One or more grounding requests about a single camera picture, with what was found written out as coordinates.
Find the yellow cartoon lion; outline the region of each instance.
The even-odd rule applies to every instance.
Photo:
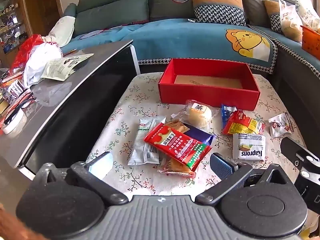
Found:
[[[240,55],[269,61],[270,43],[261,35],[244,30],[227,30],[226,38]]]

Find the red box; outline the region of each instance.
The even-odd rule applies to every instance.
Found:
[[[260,96],[246,63],[214,59],[172,59],[158,86],[161,101],[166,104],[184,105],[194,99],[213,107],[224,104],[253,111]]]

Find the floral pattern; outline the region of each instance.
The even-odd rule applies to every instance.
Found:
[[[210,129],[210,133],[215,133],[216,135],[212,142],[212,151],[200,163],[195,179],[161,174],[156,171],[159,165],[127,165],[138,130],[139,119],[167,116],[168,122],[171,114],[180,111],[184,107],[183,105],[163,104],[161,102],[157,88],[161,75],[162,73],[142,74],[132,80],[90,152],[87,162],[105,151],[112,152],[114,159],[113,169],[103,181],[128,196],[132,196],[135,190],[143,189],[148,191],[150,195],[189,194],[194,199],[196,195],[220,181],[210,168],[211,153],[218,152],[226,158],[232,159],[232,136],[226,136],[221,133],[222,121],[220,113],[213,118]],[[278,163],[289,178],[294,181],[297,178],[298,171],[281,154],[280,143],[285,136],[291,136],[300,144],[304,144],[303,138],[294,122],[294,134],[285,134],[285,136],[279,138],[270,137],[267,120],[287,111],[287,109],[268,80],[261,75],[254,75],[254,77],[261,90],[260,99],[255,111],[244,112],[246,115],[267,125],[263,132],[266,137],[266,159],[264,161],[246,162],[256,169],[266,169],[271,163]]]

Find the crown logo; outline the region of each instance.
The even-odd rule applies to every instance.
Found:
[[[154,142],[154,144],[161,144],[169,136],[170,133],[171,133],[170,127],[168,127],[168,133],[166,134],[158,133],[158,135],[161,136],[161,140],[160,142]]]

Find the blue snack package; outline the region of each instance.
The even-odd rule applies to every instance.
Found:
[[[222,107],[221,107],[222,129],[225,128],[231,113],[234,112],[234,111],[237,111],[237,108],[235,106],[222,105]]]
[[[186,131],[184,134],[186,134],[186,135],[190,136],[191,138],[196,139],[200,142],[203,142],[206,145],[210,146],[212,144],[212,140],[214,139],[214,134],[206,133],[206,132],[204,132],[198,128],[195,128],[192,125],[186,124],[186,123],[184,123],[184,125],[189,128],[189,130]]]

